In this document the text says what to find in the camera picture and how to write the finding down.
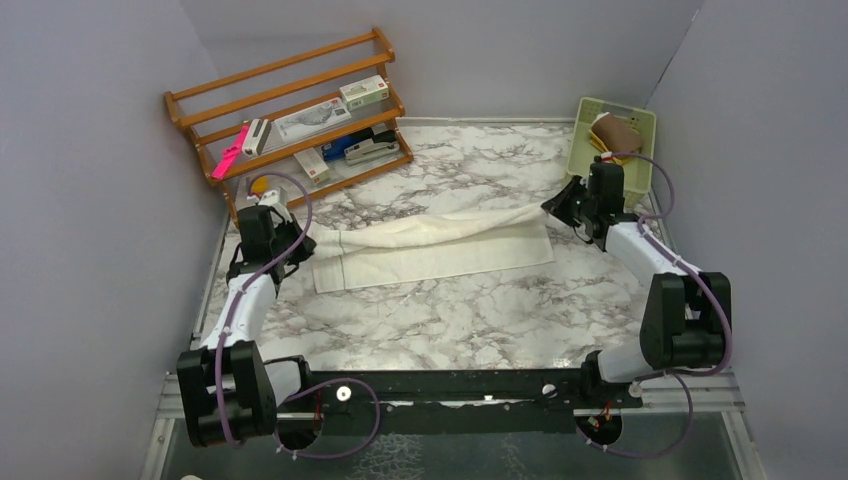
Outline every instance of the wooden rack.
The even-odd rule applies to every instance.
[[[202,93],[206,93],[218,88],[226,87],[227,85],[232,85],[234,83],[241,82],[243,80],[253,78],[258,75],[262,75],[268,72],[272,72],[274,70],[295,65],[305,60],[320,57],[322,55],[336,52],[338,50],[349,48],[354,45],[359,45],[365,42],[374,42],[377,47],[376,51],[378,53],[371,57],[353,63],[349,63],[347,65],[343,65],[337,68],[333,68],[331,70],[319,73],[317,75],[313,75],[311,77],[297,80],[295,82],[291,82],[285,85],[280,85],[278,87],[274,87],[263,92],[248,95],[246,97],[225,103],[223,105],[219,105],[217,107],[209,108],[202,112],[185,114],[183,112],[183,109],[180,107],[180,100],[193,97]],[[397,131],[396,119],[404,115],[405,109],[403,107],[403,102],[401,102],[400,97],[398,97],[397,92],[395,91],[394,87],[391,84],[391,81],[389,80],[388,72],[386,71],[386,63],[394,62],[394,60],[395,52],[392,48],[391,43],[389,43],[389,40],[385,37],[385,35],[383,35],[383,32],[380,31],[379,28],[374,28],[371,32],[365,35],[360,35],[358,37],[343,40],[341,42],[337,42],[332,45],[327,45],[325,47],[302,53],[300,55],[295,55],[293,57],[278,60],[267,65],[263,65],[250,70],[246,70],[244,72],[220,78],[209,83],[204,83],[202,85],[198,85],[187,90],[175,93],[165,92],[165,104],[168,108],[168,114],[171,117],[171,121],[174,123],[174,125],[177,126],[178,129],[180,129],[180,131],[182,131],[186,135],[192,145],[194,145],[194,147],[197,149],[197,156],[200,162],[200,167],[203,169],[203,173],[206,176],[206,180],[209,182],[210,185],[215,186],[219,190],[221,190],[221,193],[224,195],[224,199],[226,200],[227,206],[230,210],[230,215],[232,216],[233,221],[237,222],[235,194],[231,191],[227,180],[240,177],[242,175],[253,172],[259,168],[263,168],[273,163],[276,163],[280,160],[290,157],[295,152],[323,145],[345,135],[350,135],[351,133],[356,132],[358,130],[373,127],[381,123],[384,123],[389,128],[392,128]],[[304,90],[306,88],[314,87],[316,85],[320,85],[322,83],[341,78],[345,75],[361,72],[372,68],[375,68],[377,70],[377,73],[379,73],[386,80],[386,83],[389,86],[389,99],[383,101],[389,102],[390,107],[388,109],[384,109],[384,111],[373,114],[367,118],[362,118],[350,123],[342,124],[341,126],[329,132],[307,138],[306,140],[302,140],[300,142],[286,146],[279,150],[233,165],[233,167],[230,168],[230,170],[221,180],[212,177],[212,170],[217,164],[217,162],[215,161],[217,155],[212,155],[212,153],[209,151],[208,145],[219,140],[225,140],[230,137],[235,137],[241,130],[242,124],[238,123],[229,128],[225,128],[223,130],[210,133],[204,136],[198,135],[197,129],[195,128],[196,125],[227,114],[240,112],[245,108],[252,107],[254,105],[259,105],[270,100],[274,100],[285,95]],[[338,91],[335,91],[333,93],[314,98],[308,102],[303,102],[291,106],[289,108],[285,108],[283,110],[264,115],[262,118],[273,120],[297,112],[312,105],[326,102],[338,96]],[[412,151],[410,150],[409,145],[401,136],[400,132],[397,132],[397,139],[398,143],[400,144],[401,151],[403,153],[403,156],[401,158],[393,160],[389,163],[382,164],[365,173],[353,176],[351,178],[346,178],[340,182],[320,188],[319,190],[310,193],[310,196],[313,198],[322,197],[331,192],[363,181],[367,178],[373,177],[374,175],[383,173],[385,171],[391,170],[393,168],[399,167],[405,163],[412,161]],[[304,199],[302,197],[297,198],[289,202],[288,206],[295,207],[302,204],[303,202]]]

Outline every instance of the laundry basket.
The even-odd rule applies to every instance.
[[[568,154],[568,163],[565,166],[565,183],[568,183],[575,175],[584,178],[589,175],[589,166],[595,161],[595,156],[600,154],[589,143],[589,130],[595,117],[605,112],[615,115],[639,132],[642,136],[641,153],[653,158],[657,127],[657,117],[653,112],[605,102],[597,98],[583,97],[580,99],[580,108],[577,110],[574,139],[571,142],[571,152]],[[624,205],[626,207],[632,208],[651,191],[652,170],[650,163],[638,158],[624,165]]]

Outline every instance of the yellow object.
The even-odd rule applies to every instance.
[[[589,143],[591,143],[592,146],[597,148],[598,151],[601,152],[601,153],[610,151],[610,149],[607,148],[606,145],[604,145],[603,140],[598,138],[598,136],[595,135],[595,132],[593,132],[591,130],[589,130]],[[630,160],[633,160],[633,157],[625,157],[625,158],[612,157],[612,162],[615,163],[616,165],[624,165],[627,162],[629,162]]]
[[[265,190],[268,190],[268,177],[259,177],[253,182],[253,185],[250,187],[250,193],[256,195],[257,197],[261,197]]]

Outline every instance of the marble table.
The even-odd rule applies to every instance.
[[[571,125],[416,126],[415,161],[315,202],[315,221],[356,229],[419,213],[542,202],[562,188]],[[646,198],[636,211],[650,210]],[[303,207],[293,212],[301,220]],[[263,358],[302,354],[316,370],[578,366],[638,336],[647,290],[624,265],[548,221],[556,261],[534,267],[317,294],[308,262],[283,282]],[[226,297],[231,227],[204,336]]]

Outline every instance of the green basket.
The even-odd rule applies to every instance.
[[[589,166],[599,154],[598,150],[589,143],[589,130],[592,122],[600,113],[609,112],[620,118],[628,126],[642,136],[642,153],[654,157],[654,136],[656,135],[657,116],[653,112],[638,108],[605,102],[597,98],[583,97],[577,110],[577,121],[574,124],[574,139],[565,166],[565,183],[571,177],[589,175]],[[624,165],[624,205],[633,208],[651,191],[650,163],[634,158]]]

